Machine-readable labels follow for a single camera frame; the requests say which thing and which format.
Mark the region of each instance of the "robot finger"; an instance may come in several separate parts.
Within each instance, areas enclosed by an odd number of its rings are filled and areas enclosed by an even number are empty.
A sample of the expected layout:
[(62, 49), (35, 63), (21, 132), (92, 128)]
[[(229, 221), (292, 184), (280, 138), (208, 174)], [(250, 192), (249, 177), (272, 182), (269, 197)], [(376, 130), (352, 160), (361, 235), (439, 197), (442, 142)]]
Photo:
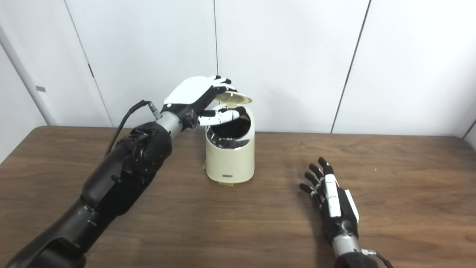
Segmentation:
[(324, 179), (324, 175), (322, 175), (322, 172), (321, 170), (319, 169), (318, 166), (316, 166), (315, 164), (313, 163), (310, 163), (309, 164), (309, 169), (314, 172), (314, 174), (316, 174), (317, 176), (317, 179), (319, 180), (319, 182), (322, 182), (322, 180)]
[(319, 194), (309, 185), (301, 183), (299, 184), (299, 188), (304, 192), (308, 193), (311, 196), (312, 201), (319, 206), (319, 209), (322, 208), (322, 204), (324, 202), (323, 199), (319, 196)]
[(323, 157), (319, 157), (319, 159), (317, 161), (319, 162), (319, 165), (322, 166), (322, 168), (325, 168), (326, 166), (330, 166), (329, 162), (327, 162)]
[(320, 186), (320, 183), (319, 183), (319, 180), (316, 179), (316, 177), (314, 175), (312, 175), (310, 172), (306, 171), (306, 173), (304, 173), (304, 177), (310, 181), (312, 183), (312, 185), (314, 185), (314, 187), (319, 187)]
[(217, 89), (218, 94), (222, 94), (222, 93), (224, 93), (225, 91), (238, 92), (235, 87), (233, 87), (233, 86), (231, 86), (231, 85), (229, 85), (229, 84), (227, 84), (227, 83), (215, 84), (215, 85), (213, 85), (213, 87), (214, 87), (215, 89)]
[(246, 109), (242, 106), (233, 109), (207, 110), (198, 117), (199, 125), (217, 125), (223, 124), (235, 119), (246, 113)]
[(334, 176), (334, 170), (332, 167), (325, 162), (327, 165), (324, 166), (324, 182), (326, 185), (326, 199), (327, 199), (327, 204), (329, 205), (329, 215), (330, 217), (340, 217), (341, 216), (341, 211), (340, 211), (340, 201), (339, 201), (339, 195), (337, 193), (337, 180), (336, 177)]
[(329, 165), (329, 163), (323, 157), (319, 157), (317, 161), (319, 162), (319, 165), (321, 165), (323, 168)]
[(231, 80), (225, 77), (221, 77), (219, 75), (213, 75), (208, 78), (212, 84), (220, 84), (220, 83), (225, 83), (225, 84), (231, 84)]

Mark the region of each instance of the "white robotic hand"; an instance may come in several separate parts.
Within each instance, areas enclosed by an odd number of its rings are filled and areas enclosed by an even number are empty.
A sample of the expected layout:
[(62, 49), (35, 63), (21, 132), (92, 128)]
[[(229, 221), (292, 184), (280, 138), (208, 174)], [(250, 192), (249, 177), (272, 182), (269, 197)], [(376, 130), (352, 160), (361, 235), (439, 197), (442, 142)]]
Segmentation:
[(206, 111), (205, 108), (218, 94), (237, 90), (231, 80), (218, 75), (196, 76), (185, 79), (165, 99), (161, 113), (172, 113), (182, 123), (182, 130), (198, 125), (222, 124), (238, 119), (245, 113), (243, 107)]

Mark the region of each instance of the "cream trash can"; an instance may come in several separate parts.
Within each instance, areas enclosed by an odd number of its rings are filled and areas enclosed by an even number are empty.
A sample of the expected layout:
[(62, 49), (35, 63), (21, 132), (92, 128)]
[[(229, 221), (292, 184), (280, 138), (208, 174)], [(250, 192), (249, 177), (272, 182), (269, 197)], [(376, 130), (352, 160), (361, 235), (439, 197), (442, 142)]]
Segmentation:
[[(237, 92), (225, 92), (213, 109), (235, 108), (251, 99)], [(207, 126), (205, 131), (206, 170), (210, 179), (221, 183), (246, 182), (255, 173), (255, 118), (251, 110), (228, 123)]]

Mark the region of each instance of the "cable connector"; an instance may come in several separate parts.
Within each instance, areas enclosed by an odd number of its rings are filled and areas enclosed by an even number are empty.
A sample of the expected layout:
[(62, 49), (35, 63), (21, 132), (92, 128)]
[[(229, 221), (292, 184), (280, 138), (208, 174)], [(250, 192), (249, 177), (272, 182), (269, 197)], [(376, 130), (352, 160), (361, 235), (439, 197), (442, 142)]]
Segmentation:
[(155, 119), (156, 119), (156, 120), (159, 120), (159, 119), (160, 119), (160, 114), (159, 114), (159, 112), (157, 111), (157, 108), (155, 108), (154, 103), (153, 103), (153, 102), (149, 102), (149, 103), (148, 103), (148, 106), (149, 106), (150, 111), (154, 114)]
[(377, 258), (379, 258), (384, 264), (385, 266), (387, 266), (387, 268), (393, 268), (392, 264), (390, 263), (390, 261), (388, 261), (387, 259), (385, 259), (382, 255), (378, 254), (376, 251), (374, 250), (370, 250), (370, 249), (365, 249), (363, 248), (362, 249), (362, 254), (366, 255), (366, 256), (377, 256)]
[(364, 254), (365, 256), (369, 256), (369, 255), (376, 256), (377, 252), (375, 250), (363, 248), (362, 249), (362, 254)]

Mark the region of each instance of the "black cable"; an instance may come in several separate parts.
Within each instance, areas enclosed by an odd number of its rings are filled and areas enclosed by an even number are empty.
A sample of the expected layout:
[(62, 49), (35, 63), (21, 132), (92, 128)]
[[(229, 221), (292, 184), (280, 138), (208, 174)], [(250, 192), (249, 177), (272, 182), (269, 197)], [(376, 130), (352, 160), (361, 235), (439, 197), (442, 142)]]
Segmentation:
[(137, 111), (140, 107), (143, 107), (143, 106), (146, 106), (147, 104), (149, 104), (150, 101), (140, 101), (138, 103), (136, 103), (134, 106), (132, 106), (129, 111), (127, 112), (127, 114), (124, 116), (124, 118), (122, 119), (122, 121), (120, 122), (118, 128), (116, 129), (116, 132), (114, 133), (114, 136), (112, 137), (111, 139), (111, 142), (109, 143), (109, 146), (106, 150), (106, 154), (104, 155), (104, 158), (106, 158), (106, 156), (111, 152), (112, 150), (112, 147), (113, 145), (116, 143), (116, 139), (118, 138), (119, 136), (119, 133), (120, 131), (122, 130), (122, 128), (124, 127), (124, 124), (126, 123), (127, 119), (129, 118), (129, 116), (131, 114), (133, 114), (135, 111)]
[(390, 261), (388, 261), (387, 259), (385, 259), (382, 255), (380, 255), (380, 254), (378, 254), (378, 253), (376, 252), (375, 256), (377, 256), (379, 259), (381, 259), (381, 260), (384, 262), (385, 266), (387, 266), (388, 268), (393, 268), (393, 266), (392, 266), (392, 264), (390, 263)]

